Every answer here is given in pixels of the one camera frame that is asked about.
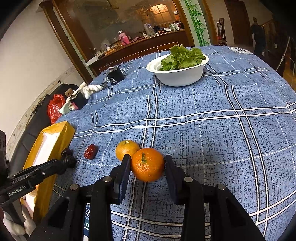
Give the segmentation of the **yellowish mandarin orange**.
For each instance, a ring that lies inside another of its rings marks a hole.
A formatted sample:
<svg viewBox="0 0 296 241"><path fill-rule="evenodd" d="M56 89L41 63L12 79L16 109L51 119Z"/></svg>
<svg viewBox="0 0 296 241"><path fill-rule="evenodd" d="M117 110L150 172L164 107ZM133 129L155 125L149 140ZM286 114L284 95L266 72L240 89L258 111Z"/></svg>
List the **yellowish mandarin orange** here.
<svg viewBox="0 0 296 241"><path fill-rule="evenodd" d="M115 154L119 161L122 161L125 154L132 157L138 150L140 150L140 147L136 142L132 140L124 140L117 145Z"/></svg>

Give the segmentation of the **large orange mandarin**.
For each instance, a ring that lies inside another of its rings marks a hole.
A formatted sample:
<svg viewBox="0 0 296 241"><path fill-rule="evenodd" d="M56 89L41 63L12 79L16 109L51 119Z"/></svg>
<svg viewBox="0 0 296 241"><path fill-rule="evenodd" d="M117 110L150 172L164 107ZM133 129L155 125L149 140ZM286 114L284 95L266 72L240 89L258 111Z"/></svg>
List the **large orange mandarin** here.
<svg viewBox="0 0 296 241"><path fill-rule="evenodd" d="M131 160L131 171L142 182L154 182L161 178L165 169L163 155L155 149L138 150Z"/></svg>

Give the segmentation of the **red jujube date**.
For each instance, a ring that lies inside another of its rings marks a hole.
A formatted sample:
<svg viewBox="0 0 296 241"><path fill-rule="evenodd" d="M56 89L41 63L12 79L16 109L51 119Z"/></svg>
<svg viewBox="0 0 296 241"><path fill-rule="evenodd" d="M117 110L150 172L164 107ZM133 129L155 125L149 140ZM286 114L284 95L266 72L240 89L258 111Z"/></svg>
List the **red jujube date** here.
<svg viewBox="0 0 296 241"><path fill-rule="evenodd" d="M84 157L88 160L93 160L98 152L98 147L95 144L89 145L85 152Z"/></svg>

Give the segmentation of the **dark chestnut back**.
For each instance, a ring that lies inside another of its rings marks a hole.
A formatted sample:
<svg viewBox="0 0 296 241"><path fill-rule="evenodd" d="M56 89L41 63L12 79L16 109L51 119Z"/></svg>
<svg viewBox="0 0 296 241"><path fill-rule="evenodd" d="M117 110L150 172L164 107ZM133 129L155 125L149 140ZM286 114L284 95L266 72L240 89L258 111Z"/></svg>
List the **dark chestnut back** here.
<svg viewBox="0 0 296 241"><path fill-rule="evenodd" d="M73 155L73 150L69 149L69 148L65 148L62 152L61 152L61 156L62 158L66 158L67 156L72 156Z"/></svg>

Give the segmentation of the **dark chestnut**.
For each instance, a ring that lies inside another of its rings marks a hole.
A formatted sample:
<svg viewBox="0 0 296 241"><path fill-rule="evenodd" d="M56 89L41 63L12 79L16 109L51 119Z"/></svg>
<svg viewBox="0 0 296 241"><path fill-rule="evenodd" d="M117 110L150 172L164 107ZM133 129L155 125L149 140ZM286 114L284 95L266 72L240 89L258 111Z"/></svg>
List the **dark chestnut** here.
<svg viewBox="0 0 296 241"><path fill-rule="evenodd" d="M61 152L61 156L62 158L66 158L67 156L72 156L73 155L73 150L69 149L69 148L65 148L62 152Z"/></svg>
<svg viewBox="0 0 296 241"><path fill-rule="evenodd" d="M76 166L76 158L71 156L71 155L68 155L66 156L63 160L62 160L62 163L63 165L66 167L66 168L71 168L71 169L74 169L75 166Z"/></svg>

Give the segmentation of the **dark chestnut front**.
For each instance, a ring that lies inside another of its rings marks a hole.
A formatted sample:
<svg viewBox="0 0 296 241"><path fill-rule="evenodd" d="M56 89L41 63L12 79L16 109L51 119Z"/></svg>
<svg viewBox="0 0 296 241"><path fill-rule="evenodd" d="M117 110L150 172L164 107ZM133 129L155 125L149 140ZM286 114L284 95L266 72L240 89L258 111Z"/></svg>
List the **dark chestnut front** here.
<svg viewBox="0 0 296 241"><path fill-rule="evenodd" d="M62 163L63 165L66 167L66 168L71 168L71 169L74 169L75 166L76 166L76 158L71 156L71 155L68 155L66 156L63 160L62 160Z"/></svg>

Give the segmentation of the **yellow cardboard tray box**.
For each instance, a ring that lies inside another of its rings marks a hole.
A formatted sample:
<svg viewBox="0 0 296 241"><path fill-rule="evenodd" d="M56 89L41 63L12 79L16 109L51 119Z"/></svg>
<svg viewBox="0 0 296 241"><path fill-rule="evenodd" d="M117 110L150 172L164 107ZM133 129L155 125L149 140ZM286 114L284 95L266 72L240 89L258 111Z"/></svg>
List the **yellow cardboard tray box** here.
<svg viewBox="0 0 296 241"><path fill-rule="evenodd" d="M56 123L41 130L29 155L24 168L46 164L52 159L62 159L62 151L69 147L75 129L67 121ZM37 185L37 190L27 194L29 208L33 210L33 220L39 224L49 210L53 186L57 175L45 178Z"/></svg>

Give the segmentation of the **black leather sofa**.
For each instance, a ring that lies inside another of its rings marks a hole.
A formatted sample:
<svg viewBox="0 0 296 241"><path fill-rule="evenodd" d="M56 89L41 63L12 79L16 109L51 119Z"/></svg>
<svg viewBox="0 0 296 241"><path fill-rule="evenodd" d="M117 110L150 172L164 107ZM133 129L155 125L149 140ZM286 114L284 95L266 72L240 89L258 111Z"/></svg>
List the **black leather sofa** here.
<svg viewBox="0 0 296 241"><path fill-rule="evenodd" d="M21 138L14 149L12 157L9 158L11 174L22 170L39 133L41 130L51 125L51 120L47 114L47 108L49 102L53 100L54 94L62 94L64 98L66 98L65 92L69 88L74 90L78 88L78 85L60 84L51 94L46 94L45 97L43 97L33 109L33 113L30 115L31 119L26 125L23 134L21 135Z"/></svg>

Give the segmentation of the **blue plaid tablecloth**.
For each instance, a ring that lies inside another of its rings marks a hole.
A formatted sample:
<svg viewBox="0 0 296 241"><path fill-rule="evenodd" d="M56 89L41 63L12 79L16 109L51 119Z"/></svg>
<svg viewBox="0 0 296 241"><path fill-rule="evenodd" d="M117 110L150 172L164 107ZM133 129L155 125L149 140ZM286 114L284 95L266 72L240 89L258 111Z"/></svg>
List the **blue plaid tablecloth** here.
<svg viewBox="0 0 296 241"><path fill-rule="evenodd" d="M200 183L225 184L266 240L277 240L295 213L295 91L254 54L208 46L202 77L185 87L160 83L152 53L124 63L125 79L60 118L75 129L74 170L58 176L51 202L119 165L115 148L133 140L170 155ZM95 144L93 160L84 157Z"/></svg>

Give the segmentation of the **red plastic bag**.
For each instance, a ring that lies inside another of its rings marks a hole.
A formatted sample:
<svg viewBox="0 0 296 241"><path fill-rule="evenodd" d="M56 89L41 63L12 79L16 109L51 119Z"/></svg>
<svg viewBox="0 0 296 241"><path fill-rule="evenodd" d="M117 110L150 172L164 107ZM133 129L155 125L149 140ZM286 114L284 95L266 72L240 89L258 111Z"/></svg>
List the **red plastic bag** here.
<svg viewBox="0 0 296 241"><path fill-rule="evenodd" d="M55 124L62 114L60 108L65 104L65 98L62 94L54 94L53 99L50 100L47 106L47 115L50 118L51 124Z"/></svg>

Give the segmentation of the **dark jar with cork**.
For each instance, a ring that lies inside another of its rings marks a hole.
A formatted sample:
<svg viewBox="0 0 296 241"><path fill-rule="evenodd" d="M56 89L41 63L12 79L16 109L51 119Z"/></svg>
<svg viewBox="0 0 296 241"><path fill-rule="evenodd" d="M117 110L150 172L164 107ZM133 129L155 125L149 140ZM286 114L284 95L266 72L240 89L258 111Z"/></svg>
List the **dark jar with cork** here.
<svg viewBox="0 0 296 241"><path fill-rule="evenodd" d="M83 108L87 102L88 99L84 97L84 95L81 93L79 90L76 94L74 94L74 90L72 88L69 88L66 92L65 95L67 97L70 97L70 107L75 110L80 110Z"/></svg>

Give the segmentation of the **mint green glove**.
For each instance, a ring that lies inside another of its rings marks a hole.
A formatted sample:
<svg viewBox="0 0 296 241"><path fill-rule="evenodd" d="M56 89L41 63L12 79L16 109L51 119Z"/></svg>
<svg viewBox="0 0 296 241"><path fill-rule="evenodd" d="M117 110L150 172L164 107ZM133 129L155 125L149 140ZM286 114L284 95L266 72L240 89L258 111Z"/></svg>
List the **mint green glove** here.
<svg viewBox="0 0 296 241"><path fill-rule="evenodd" d="M75 108L74 104L71 102L71 98L68 97L66 99L65 104L59 109L59 113L62 115L65 115L72 110L76 110L76 108Z"/></svg>

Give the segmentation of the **white glove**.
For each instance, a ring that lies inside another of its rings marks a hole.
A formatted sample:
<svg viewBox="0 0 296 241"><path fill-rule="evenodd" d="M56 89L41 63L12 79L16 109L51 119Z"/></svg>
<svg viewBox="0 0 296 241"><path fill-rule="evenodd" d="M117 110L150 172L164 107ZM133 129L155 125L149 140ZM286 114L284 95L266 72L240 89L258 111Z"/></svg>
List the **white glove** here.
<svg viewBox="0 0 296 241"><path fill-rule="evenodd" d="M103 90L103 87L101 85L87 85L81 89L82 95L86 98L89 99L91 95L93 95L96 92L100 92Z"/></svg>

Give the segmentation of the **white bowl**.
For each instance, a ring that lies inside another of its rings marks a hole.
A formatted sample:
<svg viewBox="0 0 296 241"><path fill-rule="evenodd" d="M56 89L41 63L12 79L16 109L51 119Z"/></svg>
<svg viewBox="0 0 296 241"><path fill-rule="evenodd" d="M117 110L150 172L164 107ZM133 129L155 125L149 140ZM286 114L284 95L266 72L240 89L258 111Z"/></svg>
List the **white bowl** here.
<svg viewBox="0 0 296 241"><path fill-rule="evenodd" d="M204 66L209 62L209 57L205 54L203 55L205 60L202 60L202 63L197 66L171 71L160 71L162 67L161 60L169 56L169 54L166 54L149 62L146 69L154 73L159 81L165 85L172 87L187 86L197 82L202 77Z"/></svg>

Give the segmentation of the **black jar small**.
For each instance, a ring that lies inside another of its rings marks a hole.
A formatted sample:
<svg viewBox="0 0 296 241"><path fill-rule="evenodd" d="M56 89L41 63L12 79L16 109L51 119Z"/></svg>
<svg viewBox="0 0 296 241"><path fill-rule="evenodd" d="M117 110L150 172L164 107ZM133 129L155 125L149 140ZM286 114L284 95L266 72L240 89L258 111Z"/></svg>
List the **black jar small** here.
<svg viewBox="0 0 296 241"><path fill-rule="evenodd" d="M112 85L116 85L125 79L123 72L121 71L121 69L118 66L107 68L105 75L107 76L109 82Z"/></svg>

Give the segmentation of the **green lettuce leaves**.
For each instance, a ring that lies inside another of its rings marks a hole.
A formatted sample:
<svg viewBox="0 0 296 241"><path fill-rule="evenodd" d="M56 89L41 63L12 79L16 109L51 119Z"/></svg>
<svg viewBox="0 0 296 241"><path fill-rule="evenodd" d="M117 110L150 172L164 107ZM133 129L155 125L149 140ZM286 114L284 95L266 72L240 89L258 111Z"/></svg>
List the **green lettuce leaves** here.
<svg viewBox="0 0 296 241"><path fill-rule="evenodd" d="M201 49L187 49L183 45L174 45L170 49L170 55L161 60L160 71L179 70L197 66L202 63L206 57Z"/></svg>

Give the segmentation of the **pink bottle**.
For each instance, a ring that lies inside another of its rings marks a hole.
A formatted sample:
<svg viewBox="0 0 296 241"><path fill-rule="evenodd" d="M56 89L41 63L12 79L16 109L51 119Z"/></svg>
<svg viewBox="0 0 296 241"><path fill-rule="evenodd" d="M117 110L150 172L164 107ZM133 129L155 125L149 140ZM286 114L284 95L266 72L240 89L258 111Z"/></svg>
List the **pink bottle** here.
<svg viewBox="0 0 296 241"><path fill-rule="evenodd" d="M123 46L130 44L130 39L124 31L121 30L118 32L118 34L119 34L119 39L120 39Z"/></svg>

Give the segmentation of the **wooden partition cabinet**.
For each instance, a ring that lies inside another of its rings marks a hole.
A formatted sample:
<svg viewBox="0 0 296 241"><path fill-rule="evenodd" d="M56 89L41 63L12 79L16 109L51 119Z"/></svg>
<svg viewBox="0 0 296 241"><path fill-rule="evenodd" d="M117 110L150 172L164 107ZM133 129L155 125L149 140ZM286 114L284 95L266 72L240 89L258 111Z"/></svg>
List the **wooden partition cabinet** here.
<svg viewBox="0 0 296 241"><path fill-rule="evenodd" d="M55 36L82 79L178 44L197 45L185 1L42 1ZM123 46L119 31L130 44Z"/></svg>

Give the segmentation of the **wooden chair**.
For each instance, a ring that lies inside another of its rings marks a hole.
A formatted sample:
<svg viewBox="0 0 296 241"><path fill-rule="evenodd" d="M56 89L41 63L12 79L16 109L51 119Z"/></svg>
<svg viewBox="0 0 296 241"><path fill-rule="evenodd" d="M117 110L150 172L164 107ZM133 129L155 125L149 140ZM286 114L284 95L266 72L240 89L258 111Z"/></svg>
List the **wooden chair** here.
<svg viewBox="0 0 296 241"><path fill-rule="evenodd" d="M225 35L225 25L224 25L224 18L219 18L219 21L217 22L217 38L218 38L218 44L221 46L227 46L227 40Z"/></svg>

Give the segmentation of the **person in background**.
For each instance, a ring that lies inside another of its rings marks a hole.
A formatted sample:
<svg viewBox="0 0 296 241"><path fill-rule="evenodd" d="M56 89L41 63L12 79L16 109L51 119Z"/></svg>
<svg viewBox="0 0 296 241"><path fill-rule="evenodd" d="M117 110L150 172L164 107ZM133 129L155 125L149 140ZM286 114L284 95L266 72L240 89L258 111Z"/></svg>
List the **person in background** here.
<svg viewBox="0 0 296 241"><path fill-rule="evenodd" d="M253 24L251 25L251 33L254 35L255 48L254 54L259 58L264 56L264 49L266 45L265 32L258 24L257 18L253 17Z"/></svg>

